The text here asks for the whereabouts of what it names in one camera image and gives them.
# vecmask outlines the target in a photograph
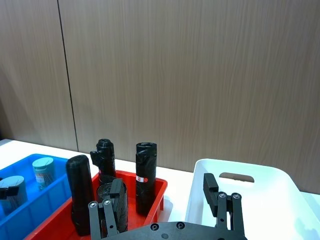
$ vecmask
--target wooden wall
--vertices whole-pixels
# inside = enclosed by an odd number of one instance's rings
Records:
[[[57,1],[0,0],[0,135],[77,150]]]

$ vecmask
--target wood panel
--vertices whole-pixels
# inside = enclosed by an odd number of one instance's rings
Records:
[[[77,150],[57,1],[0,0],[0,132]]]
[[[274,166],[320,193],[320,1],[59,0],[79,150]]]

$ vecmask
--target gray container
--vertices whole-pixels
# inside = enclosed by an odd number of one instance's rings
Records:
[[[9,187],[19,187],[19,190],[17,195],[7,196],[6,199],[0,200],[3,212],[6,216],[28,200],[25,178],[23,176],[10,176],[0,181],[0,188]]]
[[[35,160],[32,167],[40,190],[43,190],[55,180],[55,162],[52,157]]]

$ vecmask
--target white table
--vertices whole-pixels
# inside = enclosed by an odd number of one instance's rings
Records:
[[[4,139],[0,141],[0,169],[3,169],[31,154],[52,155],[66,159],[84,154],[90,159],[89,154],[77,151]],[[136,164],[134,162],[116,159],[115,168],[117,170],[134,173],[136,171]],[[98,173],[98,168],[94,166],[91,161],[90,169],[92,177]],[[168,182],[167,189],[164,193],[164,211],[160,214],[158,221],[184,221],[193,180],[193,173],[157,167],[156,177]],[[317,218],[320,220],[320,195],[306,192],[302,192],[302,195]]]

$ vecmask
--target white plastic basket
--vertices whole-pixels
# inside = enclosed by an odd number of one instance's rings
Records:
[[[248,240],[320,240],[320,222],[284,171],[248,163],[201,159],[196,162],[185,221],[214,227],[204,192],[204,174],[212,173],[219,191],[242,196]],[[220,178],[222,173],[251,176],[252,182]]]

